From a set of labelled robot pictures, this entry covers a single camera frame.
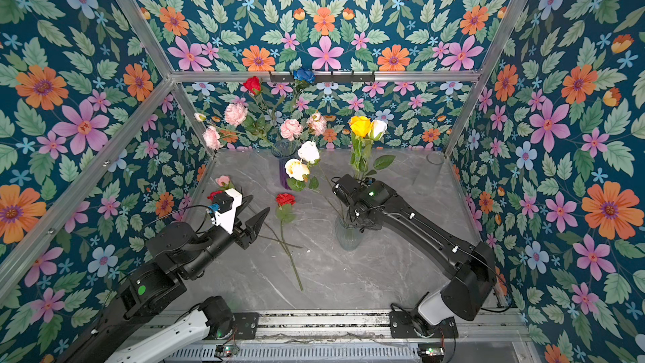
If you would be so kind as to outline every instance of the rose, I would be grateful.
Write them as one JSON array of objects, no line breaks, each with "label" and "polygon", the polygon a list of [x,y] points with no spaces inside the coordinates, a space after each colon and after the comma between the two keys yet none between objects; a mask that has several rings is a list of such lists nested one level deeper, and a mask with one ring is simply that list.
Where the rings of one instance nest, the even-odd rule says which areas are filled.
[{"label": "rose", "polygon": [[297,158],[292,158],[286,162],[285,171],[290,178],[304,181],[304,175],[309,174],[309,167]]},{"label": "rose", "polygon": [[297,119],[287,119],[280,125],[280,135],[292,142],[294,138],[300,137],[302,133],[302,126]]},{"label": "rose", "polygon": [[246,119],[248,110],[242,104],[229,104],[224,111],[224,120],[227,124],[238,126]]},{"label": "rose", "polygon": [[222,147],[222,144],[219,142],[219,132],[217,132],[214,126],[209,126],[204,132],[203,137],[207,148],[219,150]]},{"label": "rose", "polygon": [[385,131],[388,129],[388,124],[380,119],[372,121],[372,130],[368,137],[372,140],[380,140]]},{"label": "rose", "polygon": [[281,193],[278,195],[275,200],[278,202],[278,206],[282,207],[284,205],[295,205],[295,196],[290,193]]},{"label": "rose", "polygon": [[351,117],[350,127],[356,136],[364,138],[372,130],[372,123],[368,117]]},{"label": "rose", "polygon": [[309,140],[304,142],[300,149],[298,149],[298,156],[307,163],[312,163],[320,158],[320,153],[318,152],[316,143]]},{"label": "rose", "polygon": [[327,120],[320,113],[314,113],[307,119],[307,125],[309,125],[314,135],[320,136],[327,129]]}]

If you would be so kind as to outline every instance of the pink carnation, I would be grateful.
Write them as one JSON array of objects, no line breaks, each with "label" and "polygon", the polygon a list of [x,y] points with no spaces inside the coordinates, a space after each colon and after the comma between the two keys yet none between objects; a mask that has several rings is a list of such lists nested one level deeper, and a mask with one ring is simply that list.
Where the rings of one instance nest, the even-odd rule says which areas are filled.
[{"label": "pink carnation", "polygon": [[204,142],[209,149],[219,150],[222,147],[222,143],[219,142],[219,132],[214,126],[209,126],[204,132]]},{"label": "pink carnation", "polygon": [[238,126],[246,119],[248,110],[242,104],[229,104],[224,111],[224,120],[233,126]]},{"label": "pink carnation", "polygon": [[293,141],[295,138],[300,137],[302,133],[302,126],[297,119],[287,119],[280,125],[280,135],[288,141]]},{"label": "pink carnation", "polygon": [[316,136],[322,135],[327,129],[327,120],[320,113],[314,113],[307,119],[307,125],[313,130]]}]

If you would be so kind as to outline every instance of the wallpaper flower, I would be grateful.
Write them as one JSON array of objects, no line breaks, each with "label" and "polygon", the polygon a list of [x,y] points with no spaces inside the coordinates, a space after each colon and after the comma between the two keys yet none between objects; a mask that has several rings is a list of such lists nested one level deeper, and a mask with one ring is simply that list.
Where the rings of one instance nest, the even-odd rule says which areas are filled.
[{"label": "wallpaper flower", "polygon": [[529,0],[453,154],[549,363],[645,359],[641,4]]}]

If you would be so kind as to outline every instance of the marble table surface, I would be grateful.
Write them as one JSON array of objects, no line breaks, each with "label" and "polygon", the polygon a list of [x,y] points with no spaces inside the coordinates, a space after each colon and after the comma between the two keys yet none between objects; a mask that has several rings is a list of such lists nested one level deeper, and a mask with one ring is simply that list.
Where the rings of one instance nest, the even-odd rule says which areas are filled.
[{"label": "marble table surface", "polygon": [[[407,149],[375,151],[375,157],[396,155],[394,163],[378,172],[377,178],[449,233],[476,243],[479,235],[466,214],[450,165],[429,163],[429,153]],[[339,176],[351,173],[349,158],[349,150],[322,151],[320,165],[329,177]],[[188,291],[169,310],[186,310],[218,294],[232,310],[372,309],[389,308],[394,302],[412,307],[427,291],[447,283],[433,262],[387,226],[366,232],[355,251],[344,251],[334,234],[334,210],[313,191],[284,190],[278,181],[277,159],[269,151],[221,151],[216,161],[212,176],[204,178],[210,185],[194,204],[210,204],[206,196],[217,189],[214,180],[229,175],[244,195],[253,194],[250,207],[254,211],[271,207],[266,223],[279,232],[275,197],[284,192],[295,195],[296,219],[285,226],[285,240],[302,246],[293,248],[292,255],[304,291],[300,291],[282,247],[275,241],[258,238],[246,251],[235,244],[229,247],[201,279],[186,282]],[[321,181],[320,188],[334,200],[325,181]],[[242,220],[252,214],[247,208]],[[189,219],[197,228],[203,214],[195,213]],[[261,234],[272,237],[266,226]]]}]

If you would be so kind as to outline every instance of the clear glass vase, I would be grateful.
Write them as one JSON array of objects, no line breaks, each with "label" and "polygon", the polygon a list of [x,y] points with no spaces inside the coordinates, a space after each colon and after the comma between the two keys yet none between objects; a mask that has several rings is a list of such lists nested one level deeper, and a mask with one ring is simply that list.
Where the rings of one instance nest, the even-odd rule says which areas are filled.
[{"label": "clear glass vase", "polygon": [[287,184],[289,176],[286,174],[285,164],[294,158],[298,149],[299,142],[293,140],[280,139],[271,147],[271,154],[278,159],[278,172],[280,174],[280,184],[286,189],[291,190]]},{"label": "clear glass vase", "polygon": [[340,217],[336,218],[334,230],[338,243],[345,251],[355,250],[365,236],[358,228],[349,228]]}]

